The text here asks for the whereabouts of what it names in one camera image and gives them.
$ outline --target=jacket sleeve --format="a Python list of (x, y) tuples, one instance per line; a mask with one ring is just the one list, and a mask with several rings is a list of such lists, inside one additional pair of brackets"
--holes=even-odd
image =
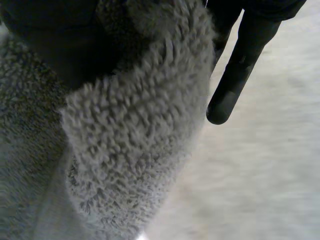
[(128, 72), (86, 84), (61, 110), (74, 154), (67, 191), (101, 239), (134, 240), (150, 222), (205, 116), (213, 62), (206, 10), (200, 0), (147, 9), (150, 15), (136, 12), (136, 26), (147, 26), (155, 9), (174, 24), (142, 29), (154, 37), (142, 59)]

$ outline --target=gray fabric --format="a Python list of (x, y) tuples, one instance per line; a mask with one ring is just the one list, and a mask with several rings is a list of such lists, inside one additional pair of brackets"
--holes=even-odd
[(75, 92), (1, 29), (4, 239), (134, 240), (152, 220), (202, 126), (213, 62), (201, 1), (169, 2), (127, 1), (131, 25), (100, 2), (128, 54)]

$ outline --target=white fur rug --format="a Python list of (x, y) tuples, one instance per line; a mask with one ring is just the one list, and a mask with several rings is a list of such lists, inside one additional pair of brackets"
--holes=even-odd
[[(213, 93), (239, 21), (212, 76)], [(267, 45), (229, 121), (207, 123), (150, 240), (320, 239), (320, 1)]]

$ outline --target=sherpa fleece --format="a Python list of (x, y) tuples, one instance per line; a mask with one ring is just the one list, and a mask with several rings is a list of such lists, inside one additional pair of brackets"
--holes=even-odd
[(3, 239), (135, 240), (191, 153), (213, 64), (211, 18), (201, 0), (128, 0), (127, 13), (120, 2), (102, 0), (97, 15), (126, 57), (113, 77), (74, 92), (1, 29)]

